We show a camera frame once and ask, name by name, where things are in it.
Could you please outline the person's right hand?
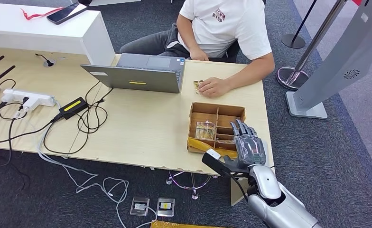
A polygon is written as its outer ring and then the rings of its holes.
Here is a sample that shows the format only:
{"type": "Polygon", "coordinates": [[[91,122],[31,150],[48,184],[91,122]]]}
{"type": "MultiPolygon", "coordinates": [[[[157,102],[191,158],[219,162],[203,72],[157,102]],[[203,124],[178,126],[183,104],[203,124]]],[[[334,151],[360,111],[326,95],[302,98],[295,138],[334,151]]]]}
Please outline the person's right hand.
{"type": "Polygon", "coordinates": [[[208,55],[198,46],[190,48],[189,53],[192,60],[209,61],[208,55]]]}

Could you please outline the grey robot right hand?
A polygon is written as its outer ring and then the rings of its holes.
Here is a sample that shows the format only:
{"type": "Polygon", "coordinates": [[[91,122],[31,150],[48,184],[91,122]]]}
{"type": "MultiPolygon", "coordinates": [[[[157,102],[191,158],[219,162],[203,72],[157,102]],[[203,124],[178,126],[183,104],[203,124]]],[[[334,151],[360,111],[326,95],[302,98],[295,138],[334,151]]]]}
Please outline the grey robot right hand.
{"type": "Polygon", "coordinates": [[[224,156],[225,166],[231,172],[248,173],[253,166],[265,165],[267,161],[266,148],[255,129],[239,119],[230,122],[230,125],[237,157],[232,160],[229,156],[224,156]]]}

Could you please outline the person's left hand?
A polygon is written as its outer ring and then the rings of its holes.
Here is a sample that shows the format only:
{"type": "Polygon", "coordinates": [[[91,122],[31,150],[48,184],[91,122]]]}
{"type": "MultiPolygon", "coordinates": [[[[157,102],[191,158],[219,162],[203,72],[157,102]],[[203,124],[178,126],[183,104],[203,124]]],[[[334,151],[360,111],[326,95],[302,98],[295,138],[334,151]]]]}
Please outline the person's left hand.
{"type": "Polygon", "coordinates": [[[226,79],[211,77],[199,85],[198,92],[205,97],[219,97],[228,93],[231,89],[226,79]]]}

